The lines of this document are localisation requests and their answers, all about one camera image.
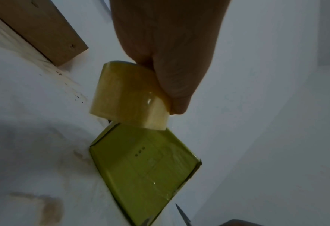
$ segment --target green box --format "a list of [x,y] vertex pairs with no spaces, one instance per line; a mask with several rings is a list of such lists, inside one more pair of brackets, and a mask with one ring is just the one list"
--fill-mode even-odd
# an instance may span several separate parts
[[200,167],[198,159],[169,129],[110,124],[90,153],[115,200],[136,226],[152,217]]

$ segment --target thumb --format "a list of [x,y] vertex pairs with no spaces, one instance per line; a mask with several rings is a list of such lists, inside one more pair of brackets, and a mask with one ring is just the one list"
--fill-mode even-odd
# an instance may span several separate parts
[[181,115],[186,112],[190,104],[191,96],[176,98],[172,102],[171,115]]

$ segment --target plywood board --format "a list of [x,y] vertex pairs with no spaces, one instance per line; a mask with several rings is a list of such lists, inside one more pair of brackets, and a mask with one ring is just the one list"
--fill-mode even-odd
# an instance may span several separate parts
[[88,49],[51,0],[2,0],[0,18],[56,66]]

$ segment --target scissor blade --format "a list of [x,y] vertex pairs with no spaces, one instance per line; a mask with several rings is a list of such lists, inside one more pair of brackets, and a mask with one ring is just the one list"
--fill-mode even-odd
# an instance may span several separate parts
[[188,219],[188,217],[186,216],[186,214],[181,210],[181,208],[177,204],[175,204],[175,205],[176,205],[177,209],[179,210],[182,219],[186,223],[186,226],[191,226],[190,219]]
[[146,219],[140,226],[147,226],[147,224],[149,223],[151,217],[149,217],[148,219]]

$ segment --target wooden board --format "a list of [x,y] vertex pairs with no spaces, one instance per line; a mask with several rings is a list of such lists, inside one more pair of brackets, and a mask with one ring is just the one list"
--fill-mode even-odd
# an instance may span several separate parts
[[51,0],[0,0],[0,18],[56,66],[88,49]]

